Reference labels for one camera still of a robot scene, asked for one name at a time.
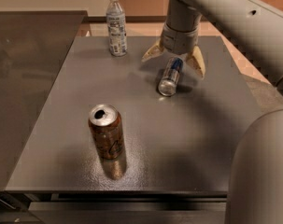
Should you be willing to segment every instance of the soda can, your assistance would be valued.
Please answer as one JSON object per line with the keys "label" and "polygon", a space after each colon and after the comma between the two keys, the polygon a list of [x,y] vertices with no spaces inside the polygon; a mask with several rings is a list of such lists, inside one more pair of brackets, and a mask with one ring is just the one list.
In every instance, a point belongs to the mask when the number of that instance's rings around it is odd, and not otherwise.
{"label": "soda can", "polygon": [[179,73],[182,69],[183,63],[184,62],[178,57],[172,57],[169,59],[158,87],[158,90],[162,95],[172,96],[177,92]]}
{"label": "soda can", "polygon": [[124,147],[121,115],[112,105],[97,105],[89,113],[89,127],[98,154],[117,158]]}

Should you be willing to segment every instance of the gray table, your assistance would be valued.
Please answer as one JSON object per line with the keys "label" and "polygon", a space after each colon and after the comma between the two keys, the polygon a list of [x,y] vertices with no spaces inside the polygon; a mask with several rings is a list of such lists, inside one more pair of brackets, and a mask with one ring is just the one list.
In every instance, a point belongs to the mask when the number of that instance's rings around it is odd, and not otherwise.
{"label": "gray table", "polygon": [[0,191],[86,12],[0,12]]}
{"label": "gray table", "polygon": [[[106,37],[76,38],[6,191],[225,194],[236,145],[261,111],[220,37],[200,37],[206,77],[183,67],[177,94],[157,92],[170,57],[141,63],[155,37],[129,37],[115,58]],[[99,159],[87,119],[121,113],[125,153]]]}

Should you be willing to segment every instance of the plastic water bottle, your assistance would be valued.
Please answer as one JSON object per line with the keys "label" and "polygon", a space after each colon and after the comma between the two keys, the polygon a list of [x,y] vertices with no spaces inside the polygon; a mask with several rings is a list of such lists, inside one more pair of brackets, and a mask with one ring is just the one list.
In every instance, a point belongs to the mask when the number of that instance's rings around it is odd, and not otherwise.
{"label": "plastic water bottle", "polygon": [[127,50],[125,14],[119,1],[110,0],[110,4],[106,10],[110,52],[114,56],[123,56]]}

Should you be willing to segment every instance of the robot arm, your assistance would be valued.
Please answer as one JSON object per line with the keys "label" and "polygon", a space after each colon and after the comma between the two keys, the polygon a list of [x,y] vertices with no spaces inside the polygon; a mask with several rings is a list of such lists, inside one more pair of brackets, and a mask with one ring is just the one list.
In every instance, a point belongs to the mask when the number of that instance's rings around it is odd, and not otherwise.
{"label": "robot arm", "polygon": [[203,14],[283,95],[283,12],[260,0],[170,0],[161,46],[175,54],[197,44]]}
{"label": "robot arm", "polygon": [[[170,0],[160,48],[192,52],[201,14],[283,95],[283,12],[259,0]],[[283,224],[283,107],[248,128],[230,179],[226,224]]]}

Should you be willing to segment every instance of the beer can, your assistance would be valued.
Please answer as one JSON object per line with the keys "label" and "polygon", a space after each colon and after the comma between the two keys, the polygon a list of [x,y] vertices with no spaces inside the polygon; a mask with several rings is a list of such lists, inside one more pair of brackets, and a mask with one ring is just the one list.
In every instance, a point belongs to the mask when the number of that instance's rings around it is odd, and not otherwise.
{"label": "beer can", "polygon": [[164,96],[172,96],[177,92],[179,73],[182,69],[183,61],[178,57],[172,57],[166,66],[163,77],[159,83],[158,90]]}
{"label": "beer can", "polygon": [[89,127],[98,154],[104,159],[117,158],[124,147],[121,115],[112,105],[97,105],[89,113]]}

